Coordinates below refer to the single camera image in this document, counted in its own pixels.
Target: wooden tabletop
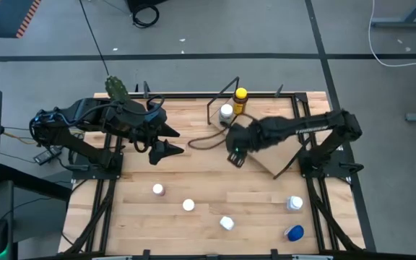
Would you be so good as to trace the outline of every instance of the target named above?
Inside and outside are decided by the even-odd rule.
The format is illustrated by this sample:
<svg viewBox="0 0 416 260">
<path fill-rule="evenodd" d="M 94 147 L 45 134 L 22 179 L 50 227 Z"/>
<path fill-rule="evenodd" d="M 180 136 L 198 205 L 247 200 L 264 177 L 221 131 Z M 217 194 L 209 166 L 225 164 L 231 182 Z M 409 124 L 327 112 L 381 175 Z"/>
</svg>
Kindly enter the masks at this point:
<svg viewBox="0 0 416 260">
<path fill-rule="evenodd" d="M 311 114 L 330 110 L 325 92 L 307 94 Z M 278 249 L 279 254 L 317 253 L 308 190 L 297 163 L 273 180 L 273 175 L 252 158 L 247 158 L 241 169 L 231 165 L 223 144 L 207 151 L 187 146 L 190 139 L 218 132 L 206 122 L 208 101 L 206 98 L 165 101 L 167 124 L 181 134 L 179 138 L 168 138 L 168 141 L 184 148 L 183 154 L 162 159 L 154 166 L 148 163 L 147 153 L 138 153 L 132 145 L 126 145 L 123 172 L 113 200 L 107 255 L 142 255 L 144 249 L 150 249 L 152 255 L 270 254 L 272 248 Z M 226 101 L 214 102 L 213 113 Z M 247 105 L 264 116 L 293 117 L 291 102 L 285 98 L 251 98 Z M 318 134 L 318 142 L 326 134 Z M 104 138 L 101 133 L 87 133 L 85 141 L 102 147 Z M 223 138 L 221 135 L 197 145 L 209 146 Z M 285 166 L 299 147 L 296 136 L 291 139 L 294 142 L 287 141 L 290 150 L 277 164 Z M 156 183 L 165 187 L 164 196 L 152 193 Z M 341 180 L 327 179 L 326 186 L 334 218 L 353 242 L 364 247 L 349 185 Z M 90 219 L 95 187 L 96 181 L 89 180 L 70 199 L 64 226 L 64 234 L 70 240 L 78 237 Z M 303 198 L 304 205 L 299 212 L 285 209 L 285 200 L 289 196 Z M 192 212 L 183 210 L 185 199 L 195 201 Z M 234 220 L 235 227 L 231 231 L 220 226 L 223 216 Z M 323 217 L 321 222 L 329 248 Z M 292 225 L 304 227 L 305 235 L 299 241 L 289 242 L 284 238 L 284 231 Z M 95 249 L 101 227 L 102 223 L 96 229 Z M 62 239 L 59 251 L 69 246 Z"/>
</svg>

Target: concrete floor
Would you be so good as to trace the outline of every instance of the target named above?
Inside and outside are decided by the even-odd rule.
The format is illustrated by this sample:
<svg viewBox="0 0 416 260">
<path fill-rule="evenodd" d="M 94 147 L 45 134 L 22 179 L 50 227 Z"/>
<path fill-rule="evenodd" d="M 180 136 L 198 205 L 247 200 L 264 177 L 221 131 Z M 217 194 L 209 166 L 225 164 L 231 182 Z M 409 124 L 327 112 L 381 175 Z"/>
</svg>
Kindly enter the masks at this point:
<svg viewBox="0 0 416 260">
<path fill-rule="evenodd" d="M 126 11 L 124 0 L 108 1 Z M 371 1 L 312 3 L 327 53 L 370 53 Z M 377 0 L 376 16 L 401 16 L 415 3 Z M 102 0 L 84 1 L 84 6 L 104 54 L 317 53 L 301 0 L 170 0 L 159 5 L 160 21 L 146 30 L 133 27 L 127 14 Z M 375 29 L 372 39 L 378 53 L 416 53 L 416 30 Z M 43 0 L 24 38 L 0 39 L 0 56 L 69 55 L 97 55 L 77 0 Z M 284 91 L 327 91 L 317 59 L 134 60 L 107 65 L 126 85 L 147 80 L 152 91 L 215 91 L 235 76 L 250 90 L 276 90 L 284 84 Z M 406 112 L 416 112 L 416 66 L 386 68 L 373 59 L 331 60 L 329 65 L 341 106 L 357 116 L 364 131 L 352 148 L 356 161 L 365 166 L 360 181 L 376 248 L 416 254 L 416 123 L 404 120 Z M 103 92 L 105 76 L 100 61 L 0 62 L 3 125 L 25 128 L 41 108 L 67 106 Z M 41 152 L 5 137 L 1 151 L 25 158 Z M 54 164 L 39 167 L 7 157 L 1 161 L 42 177 L 61 170 Z M 59 234 L 30 239 L 20 244 L 20 257 L 53 255 L 59 240 Z"/>
</svg>

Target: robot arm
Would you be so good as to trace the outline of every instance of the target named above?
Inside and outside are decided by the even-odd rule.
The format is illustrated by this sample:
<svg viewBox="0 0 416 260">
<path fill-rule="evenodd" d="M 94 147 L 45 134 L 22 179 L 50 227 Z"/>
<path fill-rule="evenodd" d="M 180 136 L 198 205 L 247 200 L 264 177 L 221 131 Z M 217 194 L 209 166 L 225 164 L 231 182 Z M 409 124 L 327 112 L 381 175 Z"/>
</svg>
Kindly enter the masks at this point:
<svg viewBox="0 0 416 260">
<path fill-rule="evenodd" d="M 247 152 L 257 152 L 277 145 L 291 135 L 313 133 L 332 129 L 324 142 L 309 151 L 313 167 L 319 168 L 329 159 L 330 154 L 346 141 L 352 142 L 362 135 L 354 115 L 345 110 L 332 111 L 317 116 L 287 119 L 268 116 L 253 120 L 248 127 L 234 123 L 226 136 L 229 161 L 241 167 Z"/>
<path fill-rule="evenodd" d="M 69 108 L 40 110 L 30 121 L 30 133 L 39 145 L 50 147 L 61 145 L 87 157 L 91 163 L 102 168 L 113 167 L 113 153 L 107 149 L 97 149 L 70 134 L 70 127 L 83 131 L 101 131 L 117 137 L 129 139 L 137 152 L 149 148 L 149 162 L 156 165 L 160 159 L 183 152 L 183 149 L 158 139 L 159 136 L 179 137 L 179 133 L 169 127 L 166 112 L 161 105 L 147 101 L 144 105 L 128 96 L 121 80 L 109 77 L 105 82 L 110 99 L 84 98 Z M 137 142 L 144 144 L 139 148 Z"/>
</svg>

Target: white cap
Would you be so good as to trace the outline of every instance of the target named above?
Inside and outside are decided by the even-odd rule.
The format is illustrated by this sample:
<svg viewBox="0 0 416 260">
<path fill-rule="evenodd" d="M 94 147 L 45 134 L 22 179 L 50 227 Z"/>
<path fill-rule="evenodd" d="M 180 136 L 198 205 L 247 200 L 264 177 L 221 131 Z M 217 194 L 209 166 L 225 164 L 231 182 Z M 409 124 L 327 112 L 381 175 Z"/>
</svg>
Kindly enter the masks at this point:
<svg viewBox="0 0 416 260">
<path fill-rule="evenodd" d="M 157 183 L 153 186 L 153 193 L 161 194 L 162 192 L 163 192 L 163 185 Z"/>
<path fill-rule="evenodd" d="M 300 209 L 303 206 L 303 199 L 298 196 L 292 196 L 290 203 L 293 208 Z"/>
<path fill-rule="evenodd" d="M 226 230 L 232 230 L 234 228 L 234 221 L 230 217 L 222 217 L 220 224 Z"/>
<path fill-rule="evenodd" d="M 186 211 L 192 211 L 195 207 L 195 202 L 191 199 L 186 199 L 183 203 L 182 203 L 182 207 L 184 208 L 184 210 Z"/>
<path fill-rule="evenodd" d="M 221 107 L 221 115 L 224 117 L 229 117 L 232 115 L 232 113 L 234 112 L 234 109 L 231 105 L 229 104 L 224 104 Z"/>
</svg>

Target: blue bottle cap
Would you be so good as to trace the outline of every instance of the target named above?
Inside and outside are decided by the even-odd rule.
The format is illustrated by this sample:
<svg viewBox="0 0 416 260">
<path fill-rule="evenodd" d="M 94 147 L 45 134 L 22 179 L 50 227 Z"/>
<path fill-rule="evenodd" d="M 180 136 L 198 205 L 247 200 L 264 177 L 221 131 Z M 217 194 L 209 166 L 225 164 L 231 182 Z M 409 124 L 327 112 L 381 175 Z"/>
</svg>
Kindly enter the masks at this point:
<svg viewBox="0 0 416 260">
<path fill-rule="evenodd" d="M 304 235 L 304 228 L 300 225 L 296 225 L 288 231 L 287 237 L 290 241 L 298 241 Z"/>
</svg>

